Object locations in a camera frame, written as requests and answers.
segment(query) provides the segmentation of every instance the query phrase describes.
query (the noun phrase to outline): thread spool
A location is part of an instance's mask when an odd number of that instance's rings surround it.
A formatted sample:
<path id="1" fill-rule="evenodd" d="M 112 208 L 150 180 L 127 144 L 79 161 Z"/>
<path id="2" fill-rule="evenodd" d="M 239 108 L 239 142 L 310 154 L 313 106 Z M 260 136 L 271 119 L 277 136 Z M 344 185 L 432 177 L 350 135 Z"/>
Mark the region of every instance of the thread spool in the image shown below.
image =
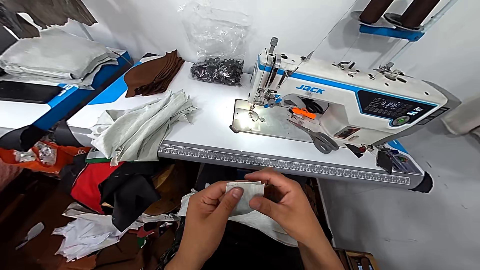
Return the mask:
<path id="1" fill-rule="evenodd" d="M 360 14 L 360 21 L 369 25 L 376 23 L 392 2 L 393 0 L 371 0 Z"/>
<path id="2" fill-rule="evenodd" d="M 440 0 L 414 0 L 400 18 L 403 27 L 417 28 Z"/>

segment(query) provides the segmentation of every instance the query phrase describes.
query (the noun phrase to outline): industrial sewing machine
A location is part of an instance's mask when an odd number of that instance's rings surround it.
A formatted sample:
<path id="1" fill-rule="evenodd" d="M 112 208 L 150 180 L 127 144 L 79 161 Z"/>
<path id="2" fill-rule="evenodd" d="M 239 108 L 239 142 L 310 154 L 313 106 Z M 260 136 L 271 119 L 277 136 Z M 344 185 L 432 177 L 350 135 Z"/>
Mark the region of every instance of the industrial sewing machine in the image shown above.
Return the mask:
<path id="1" fill-rule="evenodd" d="M 289 53 L 258 55 L 248 100 L 236 100 L 232 129 L 299 141 L 312 138 L 288 120 L 340 147 L 382 146 L 407 136 L 460 104 L 445 89 L 391 70 L 358 70 Z"/>

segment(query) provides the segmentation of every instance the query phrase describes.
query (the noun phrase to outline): right hand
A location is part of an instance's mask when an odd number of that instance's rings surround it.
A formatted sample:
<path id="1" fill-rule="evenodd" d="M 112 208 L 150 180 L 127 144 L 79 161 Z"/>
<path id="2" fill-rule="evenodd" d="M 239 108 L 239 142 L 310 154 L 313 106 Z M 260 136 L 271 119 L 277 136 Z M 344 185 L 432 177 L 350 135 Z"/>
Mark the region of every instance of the right hand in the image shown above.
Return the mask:
<path id="1" fill-rule="evenodd" d="M 316 241 L 318 239 L 316 236 L 324 237 L 317 217 L 299 183 L 272 168 L 249 173 L 245 175 L 245 179 L 272 184 L 283 195 L 279 203 L 264 197 L 254 197 L 249 203 L 252 209 L 278 222 L 291 237 L 305 245 Z"/>

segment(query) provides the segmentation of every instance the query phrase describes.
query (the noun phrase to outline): gray scissors handle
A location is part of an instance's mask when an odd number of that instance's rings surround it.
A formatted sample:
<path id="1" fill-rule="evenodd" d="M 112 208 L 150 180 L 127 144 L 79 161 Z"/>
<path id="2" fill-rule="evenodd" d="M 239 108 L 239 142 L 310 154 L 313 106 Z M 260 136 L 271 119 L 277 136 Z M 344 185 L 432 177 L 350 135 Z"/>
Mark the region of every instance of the gray scissors handle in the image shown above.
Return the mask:
<path id="1" fill-rule="evenodd" d="M 340 149 L 338 144 L 325 133 L 310 131 L 309 135 L 315 147 L 324 154 L 329 154 L 332 151 Z"/>

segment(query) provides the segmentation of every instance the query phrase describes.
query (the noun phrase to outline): black phone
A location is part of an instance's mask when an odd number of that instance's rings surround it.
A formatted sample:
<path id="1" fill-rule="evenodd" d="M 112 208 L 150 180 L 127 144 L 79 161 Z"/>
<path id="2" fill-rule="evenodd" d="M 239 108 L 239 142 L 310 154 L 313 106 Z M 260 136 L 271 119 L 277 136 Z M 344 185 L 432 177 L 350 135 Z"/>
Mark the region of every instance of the black phone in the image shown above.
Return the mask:
<path id="1" fill-rule="evenodd" d="M 45 104 L 62 91 L 60 86 L 0 81 L 0 100 Z"/>

